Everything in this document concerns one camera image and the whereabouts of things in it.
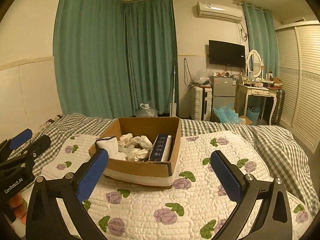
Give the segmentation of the cream socks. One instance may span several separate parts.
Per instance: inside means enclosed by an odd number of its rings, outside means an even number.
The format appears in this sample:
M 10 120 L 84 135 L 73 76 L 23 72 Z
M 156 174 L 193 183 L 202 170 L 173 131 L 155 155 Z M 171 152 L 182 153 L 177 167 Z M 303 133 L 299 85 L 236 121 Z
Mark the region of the cream socks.
M 153 148 L 153 143 L 146 135 L 133 136 L 132 133 L 122 135 L 118 140 L 119 152 L 126 154 L 127 161 L 145 162 Z

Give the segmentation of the silver navy tissue pack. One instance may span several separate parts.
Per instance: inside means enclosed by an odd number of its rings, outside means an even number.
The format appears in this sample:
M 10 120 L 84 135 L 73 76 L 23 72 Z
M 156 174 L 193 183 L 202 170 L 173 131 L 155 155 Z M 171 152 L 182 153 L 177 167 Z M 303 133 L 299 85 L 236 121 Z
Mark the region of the silver navy tissue pack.
M 158 134 L 149 155 L 149 161 L 163 163 L 169 160 L 172 145 L 172 136 Z

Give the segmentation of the white sock navy trim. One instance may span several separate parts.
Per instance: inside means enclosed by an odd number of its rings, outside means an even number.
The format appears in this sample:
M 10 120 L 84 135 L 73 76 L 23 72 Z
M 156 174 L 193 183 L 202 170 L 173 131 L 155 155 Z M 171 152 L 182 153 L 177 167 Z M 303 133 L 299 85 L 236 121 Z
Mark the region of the white sock navy trim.
M 108 152 L 111 159 L 126 160 L 126 154 L 119 152 L 117 137 L 104 137 L 96 140 L 96 145 Z

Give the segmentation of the brown cardboard box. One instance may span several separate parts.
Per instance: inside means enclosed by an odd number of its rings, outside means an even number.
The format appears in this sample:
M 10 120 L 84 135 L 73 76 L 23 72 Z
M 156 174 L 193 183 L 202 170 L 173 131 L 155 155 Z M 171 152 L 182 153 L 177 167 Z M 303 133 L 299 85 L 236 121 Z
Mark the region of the brown cardboard box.
M 119 118 L 89 148 L 89 155 L 107 150 L 104 175 L 116 180 L 170 187 L 179 160 L 178 117 Z

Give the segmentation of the box of blue bottles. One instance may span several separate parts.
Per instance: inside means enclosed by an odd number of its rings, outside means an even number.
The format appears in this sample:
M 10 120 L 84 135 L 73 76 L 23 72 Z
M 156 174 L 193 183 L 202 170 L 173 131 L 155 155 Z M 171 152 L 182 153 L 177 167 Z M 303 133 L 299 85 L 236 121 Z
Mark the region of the box of blue bottles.
M 240 124 L 240 125 L 252 125 L 253 122 L 246 116 L 239 116 L 235 110 L 230 107 L 221 107 L 213 109 L 210 117 L 211 122 L 217 122 L 222 124 Z

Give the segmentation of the clear water jug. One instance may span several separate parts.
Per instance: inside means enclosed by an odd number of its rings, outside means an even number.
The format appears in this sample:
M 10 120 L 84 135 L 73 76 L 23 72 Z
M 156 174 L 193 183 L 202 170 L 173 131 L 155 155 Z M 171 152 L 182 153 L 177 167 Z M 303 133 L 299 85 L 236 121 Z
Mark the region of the clear water jug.
M 136 117 L 157 117 L 158 111 L 150 106 L 149 103 L 141 103 L 139 110 L 136 113 Z

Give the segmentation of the teal window curtain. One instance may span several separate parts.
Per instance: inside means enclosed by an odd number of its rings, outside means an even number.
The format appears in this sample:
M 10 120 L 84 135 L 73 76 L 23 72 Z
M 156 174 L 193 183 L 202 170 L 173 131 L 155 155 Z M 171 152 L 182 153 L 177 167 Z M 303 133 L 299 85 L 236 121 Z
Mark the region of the teal window curtain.
M 53 55 L 64 114 L 169 113 L 177 56 L 172 0 L 59 0 Z

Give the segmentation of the white dressing table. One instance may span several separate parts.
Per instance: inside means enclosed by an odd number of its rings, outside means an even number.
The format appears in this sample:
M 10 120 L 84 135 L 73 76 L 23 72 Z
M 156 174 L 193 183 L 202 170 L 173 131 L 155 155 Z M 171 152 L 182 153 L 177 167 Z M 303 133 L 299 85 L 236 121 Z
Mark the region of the white dressing table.
M 247 107 L 259 107 L 259 118 L 269 125 L 280 122 L 285 92 L 277 87 L 256 87 L 247 83 L 243 76 L 237 78 L 234 109 L 239 115 L 246 116 Z

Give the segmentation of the small silver refrigerator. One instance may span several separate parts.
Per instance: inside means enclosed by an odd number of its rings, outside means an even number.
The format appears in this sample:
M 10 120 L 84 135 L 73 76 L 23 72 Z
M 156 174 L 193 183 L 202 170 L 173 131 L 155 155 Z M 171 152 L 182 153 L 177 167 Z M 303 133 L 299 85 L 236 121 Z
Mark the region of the small silver refrigerator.
M 212 109 L 222 107 L 234 108 L 236 80 L 232 77 L 211 77 Z

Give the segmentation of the white hard suitcase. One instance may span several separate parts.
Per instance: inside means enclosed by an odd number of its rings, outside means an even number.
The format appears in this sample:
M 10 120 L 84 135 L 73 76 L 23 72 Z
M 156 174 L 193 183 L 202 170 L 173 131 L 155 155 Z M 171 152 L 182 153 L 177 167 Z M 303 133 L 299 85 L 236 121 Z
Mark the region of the white hard suitcase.
M 212 112 L 212 88 L 193 87 L 190 90 L 191 118 L 196 121 L 209 121 Z

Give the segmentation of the white oval vanity mirror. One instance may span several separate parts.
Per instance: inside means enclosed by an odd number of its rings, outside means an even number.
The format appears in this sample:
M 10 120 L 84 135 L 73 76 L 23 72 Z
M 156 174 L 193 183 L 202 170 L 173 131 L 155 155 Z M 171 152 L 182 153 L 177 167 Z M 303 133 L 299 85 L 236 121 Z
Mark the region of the white oval vanity mirror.
M 260 77 L 263 73 L 263 59 L 257 50 L 253 49 L 249 52 L 246 59 L 246 74 L 251 78 Z

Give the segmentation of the white louvered wardrobe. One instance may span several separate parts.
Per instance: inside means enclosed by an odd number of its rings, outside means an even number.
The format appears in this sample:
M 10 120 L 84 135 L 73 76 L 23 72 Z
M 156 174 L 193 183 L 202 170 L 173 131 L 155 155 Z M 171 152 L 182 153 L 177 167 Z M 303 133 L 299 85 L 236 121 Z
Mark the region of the white louvered wardrobe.
M 319 146 L 319 22 L 283 25 L 276 35 L 285 91 L 280 124 L 315 153 Z

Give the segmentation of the teal corner curtain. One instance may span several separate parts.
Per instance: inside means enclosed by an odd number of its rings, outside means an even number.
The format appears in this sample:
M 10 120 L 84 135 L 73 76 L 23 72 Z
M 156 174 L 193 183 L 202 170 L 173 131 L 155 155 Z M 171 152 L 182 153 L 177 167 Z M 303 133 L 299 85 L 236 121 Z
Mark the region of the teal corner curtain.
M 242 9 L 247 25 L 249 49 L 256 50 L 263 59 L 264 75 L 272 72 L 273 77 L 278 77 L 279 51 L 272 12 L 247 3 L 242 5 Z

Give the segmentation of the white air conditioner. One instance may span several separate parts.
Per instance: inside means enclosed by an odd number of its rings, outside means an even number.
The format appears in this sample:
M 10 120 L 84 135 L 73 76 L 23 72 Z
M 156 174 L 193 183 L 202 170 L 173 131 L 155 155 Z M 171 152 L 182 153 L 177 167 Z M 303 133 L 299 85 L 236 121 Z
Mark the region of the white air conditioner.
M 240 23 L 243 20 L 242 10 L 213 3 L 198 2 L 197 13 L 199 17 L 214 18 L 235 23 Z

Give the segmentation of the black wall television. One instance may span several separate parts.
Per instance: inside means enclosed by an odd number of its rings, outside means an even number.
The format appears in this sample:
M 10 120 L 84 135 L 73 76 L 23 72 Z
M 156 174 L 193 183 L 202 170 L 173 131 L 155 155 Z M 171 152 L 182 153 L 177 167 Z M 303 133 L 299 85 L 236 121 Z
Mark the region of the black wall television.
M 246 64 L 245 46 L 209 40 L 209 63 L 244 68 Z

